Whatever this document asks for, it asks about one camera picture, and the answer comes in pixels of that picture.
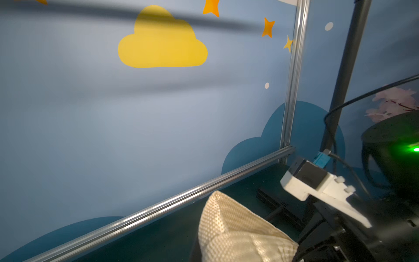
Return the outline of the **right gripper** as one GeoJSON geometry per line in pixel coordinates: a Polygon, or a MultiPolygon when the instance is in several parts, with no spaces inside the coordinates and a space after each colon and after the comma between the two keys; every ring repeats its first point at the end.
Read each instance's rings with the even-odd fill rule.
{"type": "Polygon", "coordinates": [[[419,205],[395,195],[363,203],[351,197],[371,223],[367,228],[317,201],[300,235],[295,262],[416,262],[419,259],[419,205]]]}

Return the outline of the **cream sling bag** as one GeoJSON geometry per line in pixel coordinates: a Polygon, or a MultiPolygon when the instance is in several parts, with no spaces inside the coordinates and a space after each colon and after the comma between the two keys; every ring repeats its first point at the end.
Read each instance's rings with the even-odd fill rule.
{"type": "Polygon", "coordinates": [[[291,262],[299,247],[286,233],[220,191],[208,198],[197,237],[203,262],[291,262]]]}

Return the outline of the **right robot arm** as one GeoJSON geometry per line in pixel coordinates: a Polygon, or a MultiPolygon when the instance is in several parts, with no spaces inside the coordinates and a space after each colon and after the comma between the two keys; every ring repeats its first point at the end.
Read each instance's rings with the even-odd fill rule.
{"type": "Polygon", "coordinates": [[[419,259],[419,113],[381,121],[362,134],[362,164],[373,159],[391,193],[363,199],[345,179],[305,160],[281,179],[298,200],[314,197],[296,262],[416,262],[419,259]]]}

